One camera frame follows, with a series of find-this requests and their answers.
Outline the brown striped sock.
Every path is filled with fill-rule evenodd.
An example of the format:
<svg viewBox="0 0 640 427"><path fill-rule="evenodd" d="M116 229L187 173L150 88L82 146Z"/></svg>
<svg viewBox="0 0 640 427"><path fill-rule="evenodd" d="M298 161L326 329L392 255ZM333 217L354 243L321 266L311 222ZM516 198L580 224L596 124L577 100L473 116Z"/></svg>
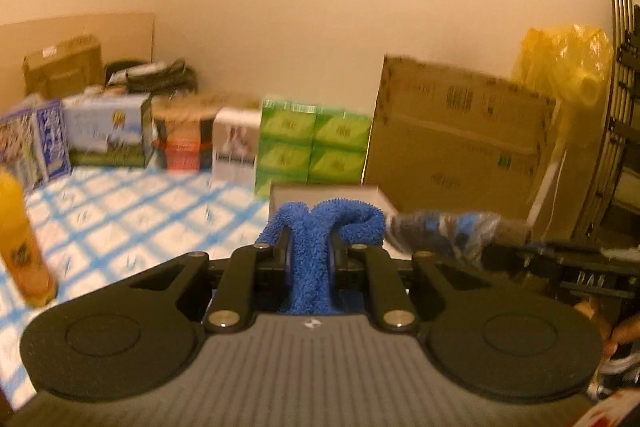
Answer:
<svg viewBox="0 0 640 427"><path fill-rule="evenodd" d="M487 246L521 246L532 236L532 228L525 221L506 219L494 212L397 213L386 217L385 228L387 243L400 253L431 251L478 269L484 268L482 254Z"/></svg>

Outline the blue fluffy towel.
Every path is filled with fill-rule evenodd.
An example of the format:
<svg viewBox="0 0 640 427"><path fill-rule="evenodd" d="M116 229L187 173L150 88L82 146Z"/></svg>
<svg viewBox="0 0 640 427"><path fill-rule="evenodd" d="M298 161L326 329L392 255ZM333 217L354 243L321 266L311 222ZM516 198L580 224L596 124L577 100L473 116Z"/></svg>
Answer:
<svg viewBox="0 0 640 427"><path fill-rule="evenodd" d="M292 232L293 268L290 295L278 312L288 315L361 313L363 297L358 291L340 291L332 296L329 240L340 233L346 244L381 246L385 235L384 213L367 202L334 198L308 208L302 202L287 202L271 217L258 236L273 245L285 228Z"/></svg>

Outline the black metal rack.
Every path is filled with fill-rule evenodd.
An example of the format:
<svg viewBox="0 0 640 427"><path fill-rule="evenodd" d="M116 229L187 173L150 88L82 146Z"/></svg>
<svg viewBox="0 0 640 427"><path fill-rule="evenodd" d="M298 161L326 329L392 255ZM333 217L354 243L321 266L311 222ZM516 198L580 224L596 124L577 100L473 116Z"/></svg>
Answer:
<svg viewBox="0 0 640 427"><path fill-rule="evenodd" d="M613 66L596 169L574 235L639 245L639 0L611 0Z"/></svg>

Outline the brown open shoe box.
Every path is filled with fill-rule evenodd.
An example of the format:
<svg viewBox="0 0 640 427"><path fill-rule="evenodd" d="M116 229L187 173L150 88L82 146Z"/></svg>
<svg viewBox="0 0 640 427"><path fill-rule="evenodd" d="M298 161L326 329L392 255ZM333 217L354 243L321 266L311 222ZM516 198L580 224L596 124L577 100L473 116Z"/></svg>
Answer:
<svg viewBox="0 0 640 427"><path fill-rule="evenodd" d="M398 211L383 191L376 185L357 184L297 184L274 182L270 187L268 221L258 239L267 239L272 244L279 238L279 232L269 232L270 223L276 219L278 210L288 202L302 202L309 210L330 199L349 199L364 202L378 208L383 213L383 227L386 219L397 215Z"/></svg>

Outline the blue checked bed sheet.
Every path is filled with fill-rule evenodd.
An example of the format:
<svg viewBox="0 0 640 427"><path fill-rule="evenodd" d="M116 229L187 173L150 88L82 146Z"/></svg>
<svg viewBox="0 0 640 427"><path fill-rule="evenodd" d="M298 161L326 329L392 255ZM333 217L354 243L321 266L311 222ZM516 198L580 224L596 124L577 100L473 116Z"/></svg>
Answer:
<svg viewBox="0 0 640 427"><path fill-rule="evenodd" d="M188 251L228 257L253 242L267 203L207 172L77 168L26 198L57 303Z"/></svg>

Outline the large cardboard box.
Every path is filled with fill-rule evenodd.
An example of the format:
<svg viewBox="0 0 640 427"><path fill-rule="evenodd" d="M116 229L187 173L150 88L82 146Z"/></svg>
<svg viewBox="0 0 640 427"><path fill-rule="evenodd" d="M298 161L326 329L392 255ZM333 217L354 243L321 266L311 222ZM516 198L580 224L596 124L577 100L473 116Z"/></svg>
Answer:
<svg viewBox="0 0 640 427"><path fill-rule="evenodd" d="M363 180L401 212L523 220L548 165L557 109L510 80L387 55Z"/></svg>

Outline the white product box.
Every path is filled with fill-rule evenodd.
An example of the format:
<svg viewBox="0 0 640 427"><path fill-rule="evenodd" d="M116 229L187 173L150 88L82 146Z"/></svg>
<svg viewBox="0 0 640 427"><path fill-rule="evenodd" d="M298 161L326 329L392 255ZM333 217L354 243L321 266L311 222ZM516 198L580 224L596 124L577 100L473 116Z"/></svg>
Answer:
<svg viewBox="0 0 640 427"><path fill-rule="evenodd" d="M260 137L259 109L224 107L213 127L213 175L216 180L253 186Z"/></svg>

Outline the green tissue pack bundle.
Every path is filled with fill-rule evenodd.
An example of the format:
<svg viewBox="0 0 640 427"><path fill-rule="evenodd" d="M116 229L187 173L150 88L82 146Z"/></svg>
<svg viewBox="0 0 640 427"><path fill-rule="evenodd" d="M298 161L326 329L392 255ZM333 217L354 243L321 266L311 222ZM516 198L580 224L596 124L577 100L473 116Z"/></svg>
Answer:
<svg viewBox="0 0 640 427"><path fill-rule="evenodd" d="M366 165L371 117L342 108L262 101L254 194L276 182L358 184Z"/></svg>

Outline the orange black gift box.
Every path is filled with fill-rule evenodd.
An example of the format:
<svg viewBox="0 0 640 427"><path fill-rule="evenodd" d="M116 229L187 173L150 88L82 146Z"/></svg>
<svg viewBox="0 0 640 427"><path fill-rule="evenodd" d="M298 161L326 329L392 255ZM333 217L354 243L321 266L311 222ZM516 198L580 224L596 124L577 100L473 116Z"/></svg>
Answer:
<svg viewBox="0 0 640 427"><path fill-rule="evenodd" d="M157 96L152 116L153 142L160 167L166 170L213 170L213 127L224 107L259 109L256 98L237 93Z"/></svg>

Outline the yellow plastic bag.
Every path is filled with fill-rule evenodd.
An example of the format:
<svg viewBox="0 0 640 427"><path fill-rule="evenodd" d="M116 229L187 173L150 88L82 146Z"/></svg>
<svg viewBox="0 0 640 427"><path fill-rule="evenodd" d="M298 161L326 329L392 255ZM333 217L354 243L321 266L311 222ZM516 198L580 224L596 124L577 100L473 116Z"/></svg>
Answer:
<svg viewBox="0 0 640 427"><path fill-rule="evenodd" d="M556 161L565 147L585 148L599 138L612 60L612 44L597 27L526 32L510 81L552 106L544 122L541 165Z"/></svg>

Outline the cow picture milk box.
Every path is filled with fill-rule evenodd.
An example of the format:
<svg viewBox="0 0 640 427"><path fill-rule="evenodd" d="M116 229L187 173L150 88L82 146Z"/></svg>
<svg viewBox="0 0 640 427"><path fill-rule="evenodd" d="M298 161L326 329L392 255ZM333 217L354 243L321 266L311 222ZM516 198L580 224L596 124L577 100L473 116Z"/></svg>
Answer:
<svg viewBox="0 0 640 427"><path fill-rule="evenodd" d="M145 168L153 153L148 94L78 94L62 101L74 167Z"/></svg>

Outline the orange juice bottle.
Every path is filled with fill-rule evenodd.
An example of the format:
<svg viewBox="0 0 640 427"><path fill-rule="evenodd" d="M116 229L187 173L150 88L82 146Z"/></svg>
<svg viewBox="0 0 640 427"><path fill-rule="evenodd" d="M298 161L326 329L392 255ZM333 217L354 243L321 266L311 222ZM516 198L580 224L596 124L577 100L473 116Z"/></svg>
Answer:
<svg viewBox="0 0 640 427"><path fill-rule="evenodd" d="M1 168L1 257L25 303L41 308L58 292L27 214L23 187Z"/></svg>

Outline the blue milk carton box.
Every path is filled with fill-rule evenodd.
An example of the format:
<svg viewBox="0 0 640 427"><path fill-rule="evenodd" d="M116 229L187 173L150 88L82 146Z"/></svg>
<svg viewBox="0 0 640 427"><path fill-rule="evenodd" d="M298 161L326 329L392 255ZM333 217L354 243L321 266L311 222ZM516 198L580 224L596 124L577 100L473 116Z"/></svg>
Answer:
<svg viewBox="0 0 640 427"><path fill-rule="evenodd" d="M1 165L25 192L72 171L60 100L31 94L1 116Z"/></svg>

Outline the brown cardboard box behind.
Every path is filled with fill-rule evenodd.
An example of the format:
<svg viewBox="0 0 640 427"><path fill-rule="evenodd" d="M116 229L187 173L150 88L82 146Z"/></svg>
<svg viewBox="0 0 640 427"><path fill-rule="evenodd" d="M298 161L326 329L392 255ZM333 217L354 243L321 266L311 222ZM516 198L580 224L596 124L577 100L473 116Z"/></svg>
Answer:
<svg viewBox="0 0 640 427"><path fill-rule="evenodd" d="M102 46L94 35L80 35L27 54L23 60L25 93L46 100L66 98L105 83Z"/></svg>

